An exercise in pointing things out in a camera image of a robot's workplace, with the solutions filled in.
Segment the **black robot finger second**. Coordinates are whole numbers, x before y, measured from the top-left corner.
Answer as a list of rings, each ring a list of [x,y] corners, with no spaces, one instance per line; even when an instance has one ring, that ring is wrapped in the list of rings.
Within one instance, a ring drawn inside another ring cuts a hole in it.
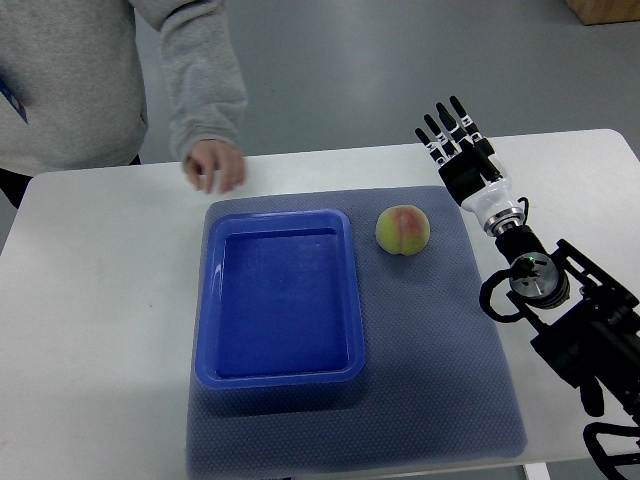
[[[424,121],[431,132],[435,135],[438,143],[442,147],[443,152],[447,156],[455,156],[458,151],[449,137],[441,130],[438,123],[432,118],[430,114],[425,114],[423,116]]]

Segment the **black robot finger third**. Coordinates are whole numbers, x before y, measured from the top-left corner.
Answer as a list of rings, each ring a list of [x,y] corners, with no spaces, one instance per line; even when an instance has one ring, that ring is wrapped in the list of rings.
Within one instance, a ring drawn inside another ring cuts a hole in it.
[[[438,102],[436,104],[436,109],[438,111],[439,119],[442,125],[447,130],[451,139],[460,147],[460,148],[469,148],[470,147],[470,139],[466,132],[466,130],[460,125],[460,123],[450,114],[447,108],[441,103]]]

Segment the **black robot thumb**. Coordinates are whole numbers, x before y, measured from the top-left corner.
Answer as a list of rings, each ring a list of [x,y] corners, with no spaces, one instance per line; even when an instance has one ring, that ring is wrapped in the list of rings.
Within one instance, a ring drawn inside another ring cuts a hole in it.
[[[489,140],[480,133],[472,135],[473,144],[479,151],[480,171],[487,181],[497,181],[502,178],[499,169],[492,163],[490,156],[495,153]]]

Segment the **black robot finger outermost left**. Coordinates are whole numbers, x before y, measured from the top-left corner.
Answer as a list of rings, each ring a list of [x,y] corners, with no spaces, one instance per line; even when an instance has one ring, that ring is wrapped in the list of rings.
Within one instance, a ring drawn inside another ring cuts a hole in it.
[[[416,128],[414,132],[416,134],[416,137],[426,147],[429,155],[434,160],[434,162],[437,165],[444,165],[446,162],[446,157],[443,151],[441,150],[439,143],[432,141],[421,128]]]

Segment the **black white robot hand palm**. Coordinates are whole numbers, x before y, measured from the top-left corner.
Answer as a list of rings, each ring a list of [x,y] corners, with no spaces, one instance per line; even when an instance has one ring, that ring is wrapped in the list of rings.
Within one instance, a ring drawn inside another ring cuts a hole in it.
[[[479,151],[470,142],[469,148],[450,157],[438,169],[444,185],[463,210],[473,213],[479,224],[497,224],[513,214],[511,180],[487,181],[480,171]]]

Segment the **black robot finger fourth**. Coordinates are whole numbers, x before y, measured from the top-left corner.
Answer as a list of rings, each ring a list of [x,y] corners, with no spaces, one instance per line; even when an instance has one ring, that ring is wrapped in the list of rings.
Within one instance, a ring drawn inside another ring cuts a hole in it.
[[[449,102],[453,107],[453,109],[455,110],[456,114],[458,115],[458,118],[460,119],[461,124],[464,127],[467,134],[473,140],[481,140],[483,138],[482,134],[480,133],[474,120],[467,113],[465,107],[462,105],[460,100],[455,95],[452,95],[449,97]]]

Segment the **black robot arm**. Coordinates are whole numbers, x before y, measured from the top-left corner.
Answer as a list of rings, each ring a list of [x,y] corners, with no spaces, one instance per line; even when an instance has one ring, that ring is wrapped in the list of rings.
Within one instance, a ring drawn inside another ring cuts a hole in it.
[[[548,251],[529,227],[529,200],[515,198],[493,145],[456,96],[425,115],[415,134],[429,152],[452,199],[493,238],[507,268],[481,285],[479,304],[491,319],[526,320],[531,345],[578,390],[593,422],[585,446],[601,473],[620,479],[637,453],[610,455],[600,436],[639,437],[639,300],[564,239]]]

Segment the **grey sweatshirt sleeve forearm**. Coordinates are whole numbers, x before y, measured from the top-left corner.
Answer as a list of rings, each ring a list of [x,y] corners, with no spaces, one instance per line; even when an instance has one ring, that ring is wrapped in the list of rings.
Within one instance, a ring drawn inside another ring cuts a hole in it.
[[[248,105],[223,1],[134,1],[160,34],[159,55],[171,107],[170,145],[184,160],[197,142],[235,146]]]

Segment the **person's bare hand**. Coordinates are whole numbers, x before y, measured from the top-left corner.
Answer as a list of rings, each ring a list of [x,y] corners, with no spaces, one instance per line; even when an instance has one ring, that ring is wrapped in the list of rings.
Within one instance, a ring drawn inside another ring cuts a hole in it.
[[[244,155],[235,146],[219,140],[201,140],[190,150],[183,171],[196,191],[211,194],[214,188],[226,194],[244,183]]]

